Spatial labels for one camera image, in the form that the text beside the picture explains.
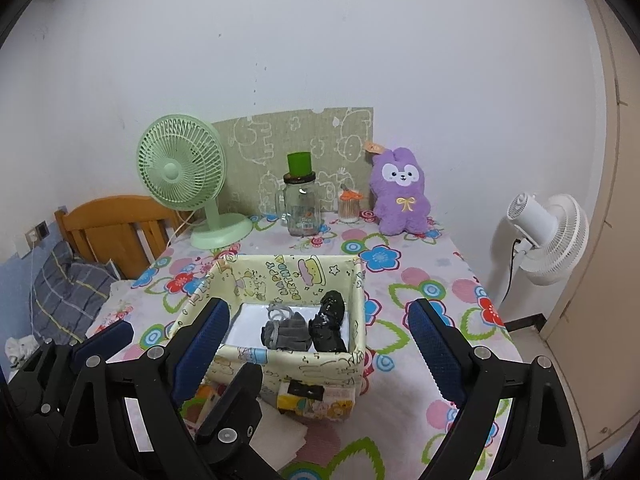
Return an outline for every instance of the purple plush toy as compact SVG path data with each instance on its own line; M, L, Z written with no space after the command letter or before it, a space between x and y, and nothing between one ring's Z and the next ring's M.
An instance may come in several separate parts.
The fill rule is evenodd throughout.
M424 173L411 150L396 148L374 155L369 185L376 195L373 213L380 219L383 235L402 231L419 235L429 230L431 204L424 196Z

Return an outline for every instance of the beige door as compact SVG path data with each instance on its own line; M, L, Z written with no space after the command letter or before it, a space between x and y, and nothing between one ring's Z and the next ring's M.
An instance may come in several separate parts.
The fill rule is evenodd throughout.
M590 456L633 429L640 411L640 56L597 0L615 77L617 157L593 255L548 335L575 399ZM608 136L615 136L608 128Z

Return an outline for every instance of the table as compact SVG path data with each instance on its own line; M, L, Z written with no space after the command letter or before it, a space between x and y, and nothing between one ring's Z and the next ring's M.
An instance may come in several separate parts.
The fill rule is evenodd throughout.
M435 220L422 235L385 237L371 211L355 224L325 214L321 233L292 238L275 216L253 216L247 238L223 250L201 251L188 237L169 247L120 301L95 324L124 318L134 342L113 359L133 359L167 341L181 305L217 258L226 254L359 254L366 264L367 352L361 396L345 422L308 421L306 445L282 475L291 480L417 479L456 416L442 399L406 323L408 305L427 298L473 346L520 361L484 288ZM474 479L489 473L508 418L498 407Z

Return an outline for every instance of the fabric storage box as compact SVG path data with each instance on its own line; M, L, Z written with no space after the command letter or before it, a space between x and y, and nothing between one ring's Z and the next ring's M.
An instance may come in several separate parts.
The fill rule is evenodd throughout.
M319 306L324 293L337 290L348 312L348 352L294 352L222 344L206 380L229 384L242 364L251 362L262 365L262 394L274 405L280 382L290 380L353 388L357 396L366 347L364 273L357 256L227 255L216 262L185 304L170 336L192 323L210 298L228 303L233 322L243 304L243 308L251 308L252 303L282 300L285 304Z

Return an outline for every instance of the fan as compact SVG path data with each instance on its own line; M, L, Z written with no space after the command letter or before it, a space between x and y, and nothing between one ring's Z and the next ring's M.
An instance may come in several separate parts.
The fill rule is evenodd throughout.
M162 205L180 211L204 207L206 222L191 233L194 247L217 249L251 232L244 215L218 213L216 196L225 182L226 161L211 124L186 115L158 119L138 143L138 174Z
M507 220L524 235L514 246L513 269L522 269L536 285L569 277L589 238L587 215L574 197L554 195L542 206L520 193L507 210Z

